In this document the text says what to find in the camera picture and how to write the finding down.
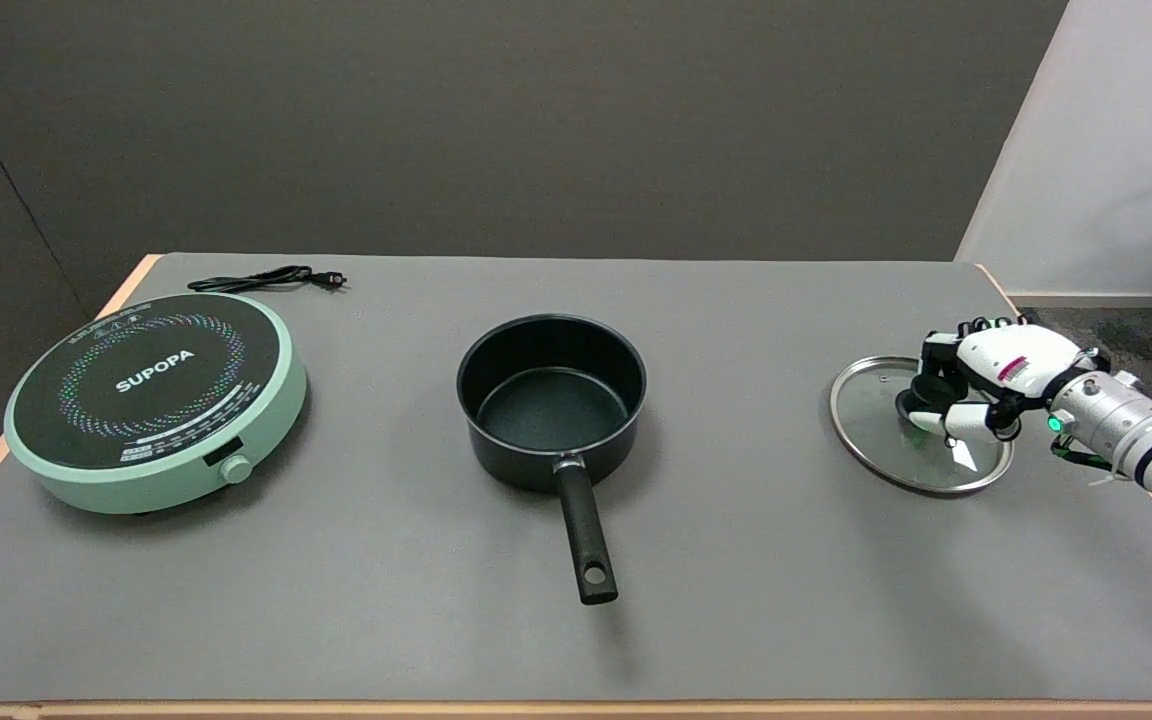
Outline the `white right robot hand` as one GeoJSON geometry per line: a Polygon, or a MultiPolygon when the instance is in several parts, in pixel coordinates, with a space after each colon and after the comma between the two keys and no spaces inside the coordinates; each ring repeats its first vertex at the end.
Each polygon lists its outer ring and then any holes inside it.
{"type": "Polygon", "coordinates": [[[955,332],[931,332],[916,374],[895,400],[911,427],[955,441],[1007,444],[1020,435],[1021,415],[1047,410],[1075,378],[1108,372],[1097,348],[1082,348],[1043,325],[978,316],[955,332]]]}

